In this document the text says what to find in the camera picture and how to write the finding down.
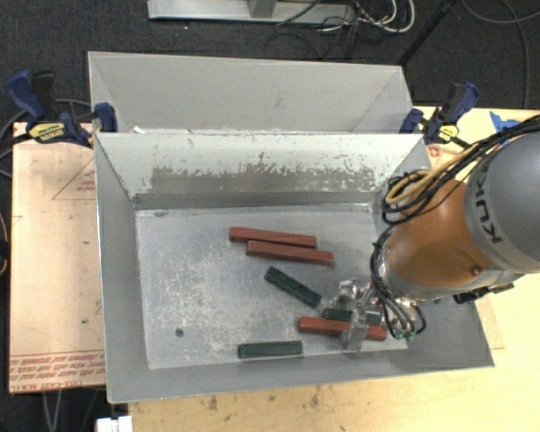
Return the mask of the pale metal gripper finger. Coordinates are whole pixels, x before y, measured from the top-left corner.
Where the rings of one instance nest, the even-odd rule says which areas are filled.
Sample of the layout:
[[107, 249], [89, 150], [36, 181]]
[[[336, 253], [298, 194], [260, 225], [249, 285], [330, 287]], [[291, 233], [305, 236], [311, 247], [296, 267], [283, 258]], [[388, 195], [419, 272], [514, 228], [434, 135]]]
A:
[[364, 310], [355, 310], [349, 322], [348, 330], [342, 334], [342, 347], [346, 351], [361, 352], [369, 329], [367, 313]]
[[348, 279], [339, 283], [336, 308], [340, 310], [362, 310], [372, 294], [372, 283], [366, 280]]

